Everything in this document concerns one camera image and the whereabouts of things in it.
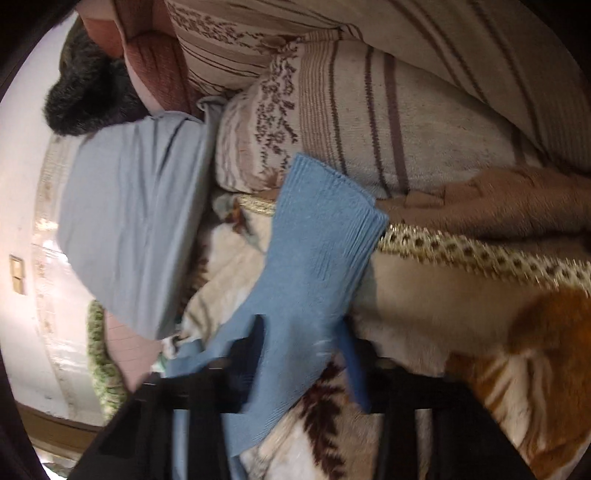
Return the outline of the pink quilted headboard cushion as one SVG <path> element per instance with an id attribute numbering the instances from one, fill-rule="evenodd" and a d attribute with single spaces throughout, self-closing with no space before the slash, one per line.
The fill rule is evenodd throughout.
<path id="1" fill-rule="evenodd" d="M 158 340 L 147 340 L 105 312 L 105 342 L 111 360 L 120 370 L 126 388 L 133 392 L 148 375 L 162 350 Z"/>

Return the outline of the dark fur trimmed coat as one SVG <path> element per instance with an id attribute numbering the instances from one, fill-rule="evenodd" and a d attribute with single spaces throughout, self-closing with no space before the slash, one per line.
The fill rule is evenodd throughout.
<path id="1" fill-rule="evenodd" d="M 124 61 L 109 57 L 91 40 L 80 19 L 64 42 L 59 73 L 43 108 L 47 125 L 57 135 L 85 135 L 148 115 Z"/>

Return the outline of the green checkered pillow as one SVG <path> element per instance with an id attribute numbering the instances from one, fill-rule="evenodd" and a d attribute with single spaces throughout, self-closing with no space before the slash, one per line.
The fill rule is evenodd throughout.
<path id="1" fill-rule="evenodd" d="M 87 358 L 92 388 L 106 422 L 114 417 L 128 398 L 123 375 L 111 359 L 105 333 L 105 310 L 92 300 L 86 317 Z"/>

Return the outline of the beige wall switch panel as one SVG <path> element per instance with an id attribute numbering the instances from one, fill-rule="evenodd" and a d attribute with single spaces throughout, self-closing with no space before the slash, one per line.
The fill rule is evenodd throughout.
<path id="1" fill-rule="evenodd" d="M 24 261 L 14 255 L 9 256 L 10 277 L 13 291 L 19 295 L 26 293 L 26 270 Z"/>

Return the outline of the grey blue pillow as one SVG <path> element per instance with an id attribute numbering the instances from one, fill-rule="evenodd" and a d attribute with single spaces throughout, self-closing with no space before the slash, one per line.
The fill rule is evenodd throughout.
<path id="1" fill-rule="evenodd" d="M 172 334 L 204 214 L 225 102 L 161 112 L 84 140 L 61 197 L 57 244 L 95 297 L 136 334 Z"/>

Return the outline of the pink quilted sofa back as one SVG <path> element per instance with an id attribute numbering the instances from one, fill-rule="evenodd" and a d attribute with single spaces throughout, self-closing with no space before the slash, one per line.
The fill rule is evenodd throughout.
<path id="1" fill-rule="evenodd" d="M 90 37 L 108 56 L 124 62 L 141 102 L 152 114 L 178 111 L 199 119 L 200 95 L 164 0 L 83 0 L 75 10 Z"/>

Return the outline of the striped floral folded quilt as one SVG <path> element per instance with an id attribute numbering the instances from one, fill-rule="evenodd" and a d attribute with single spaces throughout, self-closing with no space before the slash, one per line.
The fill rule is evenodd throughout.
<path id="1" fill-rule="evenodd" d="M 170 1 L 190 83 L 228 96 L 222 188 L 297 154 L 380 198 L 489 168 L 590 168 L 585 76 L 519 1 Z"/>

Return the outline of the blue knit sweater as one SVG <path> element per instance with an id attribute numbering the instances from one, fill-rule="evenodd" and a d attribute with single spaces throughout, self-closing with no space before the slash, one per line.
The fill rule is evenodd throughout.
<path id="1" fill-rule="evenodd" d="M 196 372 L 245 337 L 254 315 L 266 318 L 249 402 L 242 413 L 223 417 L 231 478 L 245 478 L 239 456 L 270 434 L 325 369 L 335 325 L 349 310 L 387 225 L 360 185 L 297 155 L 280 189 L 266 264 L 252 292 L 211 341 L 184 345 L 168 362 L 169 377 Z"/>

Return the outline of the leaf pattern beige blanket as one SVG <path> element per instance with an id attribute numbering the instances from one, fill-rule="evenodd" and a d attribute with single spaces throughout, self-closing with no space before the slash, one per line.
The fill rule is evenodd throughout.
<path id="1" fill-rule="evenodd" d="M 274 199 L 214 197 L 240 223 L 202 232 L 197 293 L 166 357 L 211 340 L 249 294 Z M 392 224 L 353 300 L 359 333 L 414 373 L 467 381 L 537 479 L 590 479 L 590 177 L 491 169 L 378 206 Z M 372 476 L 381 421 L 353 406 L 339 363 L 242 454 L 246 479 Z"/>

